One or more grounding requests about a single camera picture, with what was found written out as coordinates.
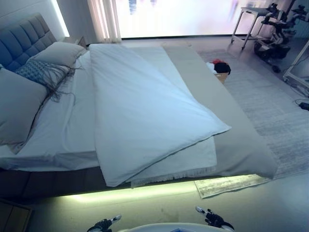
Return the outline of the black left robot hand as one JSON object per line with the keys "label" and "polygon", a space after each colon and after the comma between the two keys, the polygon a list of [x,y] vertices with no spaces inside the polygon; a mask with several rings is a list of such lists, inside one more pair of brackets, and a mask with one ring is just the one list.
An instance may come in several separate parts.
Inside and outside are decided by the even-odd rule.
{"label": "black left robot hand", "polygon": [[90,227],[87,232],[112,232],[110,226],[121,219],[121,215],[116,215],[110,219],[103,219]]}

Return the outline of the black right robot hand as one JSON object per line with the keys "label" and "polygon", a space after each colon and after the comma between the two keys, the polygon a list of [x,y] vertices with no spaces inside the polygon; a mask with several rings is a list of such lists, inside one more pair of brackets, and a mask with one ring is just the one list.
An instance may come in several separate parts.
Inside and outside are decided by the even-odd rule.
{"label": "black right robot hand", "polygon": [[213,213],[210,209],[203,209],[199,206],[196,206],[196,211],[202,214],[205,217],[205,222],[213,227],[220,228],[223,226],[224,220],[219,215]]}

